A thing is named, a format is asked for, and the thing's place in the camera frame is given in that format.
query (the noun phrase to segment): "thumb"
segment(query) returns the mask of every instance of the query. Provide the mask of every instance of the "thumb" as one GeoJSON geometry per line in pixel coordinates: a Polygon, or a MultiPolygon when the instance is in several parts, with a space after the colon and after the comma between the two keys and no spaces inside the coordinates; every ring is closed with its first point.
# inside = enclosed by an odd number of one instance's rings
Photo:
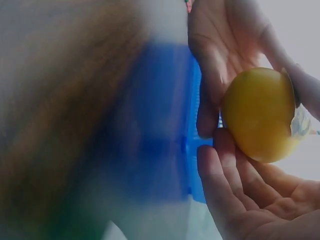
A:
{"type": "Polygon", "coordinates": [[[259,46],[262,53],[267,57],[273,69],[276,71],[280,72],[282,68],[288,69],[295,65],[295,62],[281,45],[271,23],[269,23],[261,32],[259,46]]]}

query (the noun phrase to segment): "palm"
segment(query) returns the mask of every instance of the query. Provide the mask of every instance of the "palm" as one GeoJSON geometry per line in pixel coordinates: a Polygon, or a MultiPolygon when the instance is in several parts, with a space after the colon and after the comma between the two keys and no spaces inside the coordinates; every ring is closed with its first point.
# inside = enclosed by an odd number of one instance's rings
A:
{"type": "Polygon", "coordinates": [[[295,234],[303,231],[309,236],[311,231],[302,228],[320,217],[320,183],[248,159],[225,129],[217,130],[215,137],[219,139],[215,150],[200,150],[207,156],[199,156],[198,168],[208,208],[222,236],[293,240],[300,239],[295,234]]]}
{"type": "Polygon", "coordinates": [[[221,100],[234,77],[257,67],[260,52],[270,52],[265,41],[269,26],[254,0],[195,1],[188,40],[202,73],[197,118],[201,137],[211,137],[216,129],[221,100]]]}
{"type": "Polygon", "coordinates": [[[248,15],[247,2],[252,1],[197,0],[189,16],[189,46],[209,78],[207,86],[216,89],[217,105],[239,72],[258,65],[259,37],[268,21],[262,16],[250,21],[256,16],[248,15]]]}

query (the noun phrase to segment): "blue plastic object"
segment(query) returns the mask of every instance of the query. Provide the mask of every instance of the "blue plastic object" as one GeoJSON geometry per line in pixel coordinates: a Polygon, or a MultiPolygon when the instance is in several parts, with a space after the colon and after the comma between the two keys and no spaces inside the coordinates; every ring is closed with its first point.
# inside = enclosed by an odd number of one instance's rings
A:
{"type": "Polygon", "coordinates": [[[107,220],[129,239],[163,239],[157,229],[174,236],[166,239],[184,239],[190,194],[205,203],[197,147],[213,144],[196,130],[200,79],[187,45],[145,47],[75,170],[77,181],[52,224],[55,239],[74,229],[77,239],[93,239],[107,220]]]}

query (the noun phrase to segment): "lemon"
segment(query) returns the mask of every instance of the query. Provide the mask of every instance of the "lemon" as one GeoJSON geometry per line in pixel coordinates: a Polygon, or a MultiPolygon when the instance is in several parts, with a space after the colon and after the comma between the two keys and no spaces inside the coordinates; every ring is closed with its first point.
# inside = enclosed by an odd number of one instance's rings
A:
{"type": "Polygon", "coordinates": [[[291,130],[295,109],[290,80],[273,69],[256,67],[235,77],[223,98],[221,115],[247,156],[272,163],[300,142],[291,130]]]}

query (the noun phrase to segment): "finger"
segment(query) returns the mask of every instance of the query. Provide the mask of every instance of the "finger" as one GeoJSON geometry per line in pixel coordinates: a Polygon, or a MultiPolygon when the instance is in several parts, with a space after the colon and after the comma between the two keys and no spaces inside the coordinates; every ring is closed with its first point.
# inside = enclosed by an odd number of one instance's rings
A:
{"type": "Polygon", "coordinates": [[[202,138],[212,138],[218,127],[219,109],[208,97],[208,90],[204,89],[204,81],[200,85],[200,104],[196,119],[196,129],[202,138]]]}
{"type": "Polygon", "coordinates": [[[289,198],[297,186],[303,181],[301,178],[286,174],[272,164],[262,164],[254,160],[250,160],[250,162],[262,177],[263,181],[284,198],[289,198]]]}
{"type": "Polygon", "coordinates": [[[213,147],[204,145],[198,148],[197,165],[207,206],[217,227],[223,230],[234,217],[246,212],[246,208],[234,196],[213,147]]]}
{"type": "Polygon", "coordinates": [[[225,128],[219,128],[214,134],[217,151],[223,174],[227,179],[233,194],[243,203],[245,209],[258,209],[258,205],[244,194],[243,185],[237,169],[236,146],[231,134],[225,128]]]}
{"type": "Polygon", "coordinates": [[[219,105],[228,86],[223,81],[227,76],[226,63],[209,39],[195,35],[189,36],[188,41],[202,74],[196,126],[200,137],[212,138],[218,126],[219,105]]]}
{"type": "Polygon", "coordinates": [[[265,208],[282,197],[275,189],[265,183],[257,170],[248,161],[247,156],[238,148],[235,155],[237,159],[236,167],[242,181],[243,191],[260,208],[265,208]]]}
{"type": "Polygon", "coordinates": [[[282,68],[287,69],[295,64],[281,45],[271,23],[266,25],[261,32],[259,45],[275,70],[280,72],[282,68]]]}

